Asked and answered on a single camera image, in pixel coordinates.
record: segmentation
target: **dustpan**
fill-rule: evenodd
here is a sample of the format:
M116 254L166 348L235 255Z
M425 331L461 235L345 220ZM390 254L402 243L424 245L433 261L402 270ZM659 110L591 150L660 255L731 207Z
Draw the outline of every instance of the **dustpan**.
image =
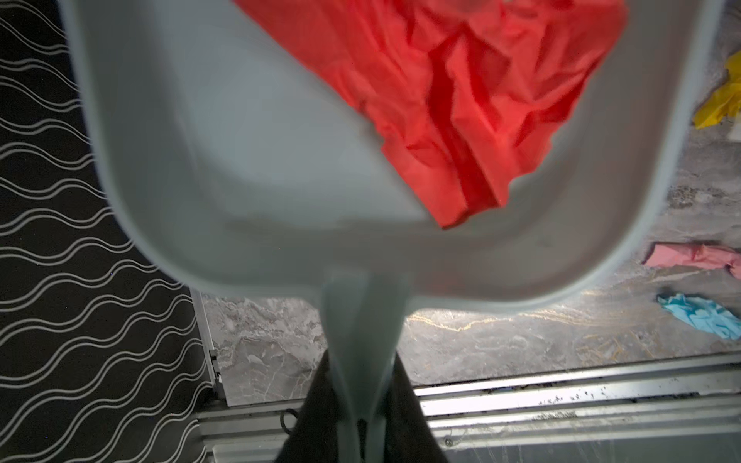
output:
M442 231L371 125L228 0L60 1L122 227L200 290L317 304L342 455L359 459L353 422L366 419L368 462L406 314L562 300L609 274L661 208L723 2L627 3L541 167L506 208Z

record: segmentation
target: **crumpled cloth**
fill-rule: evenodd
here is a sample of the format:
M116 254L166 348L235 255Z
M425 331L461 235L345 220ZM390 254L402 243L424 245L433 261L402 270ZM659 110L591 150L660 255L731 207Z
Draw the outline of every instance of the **crumpled cloth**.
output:
M442 227L508 200L627 20L623 0L234 0L383 137Z
M692 119L698 129L719 124L726 116L736 117L741 110L741 51L725 62L725 69L728 81L713 92Z
M676 294L657 298L672 315L698 330L714 333L724 339L741 338L741 320L722 305L710 299Z
M644 263L646 267L690 267L713 270L729 266L731 275L741 280L741 254L730 247L704 244L656 244Z

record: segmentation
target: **black wallpaper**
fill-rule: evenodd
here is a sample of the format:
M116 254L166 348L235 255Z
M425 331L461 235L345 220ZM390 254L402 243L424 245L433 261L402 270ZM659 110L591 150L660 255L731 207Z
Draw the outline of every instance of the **black wallpaper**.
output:
M190 293L96 178L52 0L0 0L0 463L200 462Z

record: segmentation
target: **marble floor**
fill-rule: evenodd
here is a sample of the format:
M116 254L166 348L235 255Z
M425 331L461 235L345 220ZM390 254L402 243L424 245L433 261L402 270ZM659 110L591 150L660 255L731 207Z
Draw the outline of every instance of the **marble floor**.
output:
M725 79L741 49L741 15L726 14L698 104ZM399 355L414 384L440 384L741 350L662 310L658 293L701 294L741 316L741 281L724 270L648 269L652 242L718 242L741 248L741 144L731 124L688 128L667 205L645 243L612 277L566 302L516 316L431 308L408 317ZM299 299L203 295L227 402L306 395L326 341L316 310Z

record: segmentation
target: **blue cloth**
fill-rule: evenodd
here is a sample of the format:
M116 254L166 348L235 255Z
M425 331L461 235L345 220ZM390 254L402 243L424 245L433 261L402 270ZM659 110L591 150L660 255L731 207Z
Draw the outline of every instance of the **blue cloth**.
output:
M657 300L672 315L698 330L715 333L724 339L741 338L741 320L709 299L676 294Z

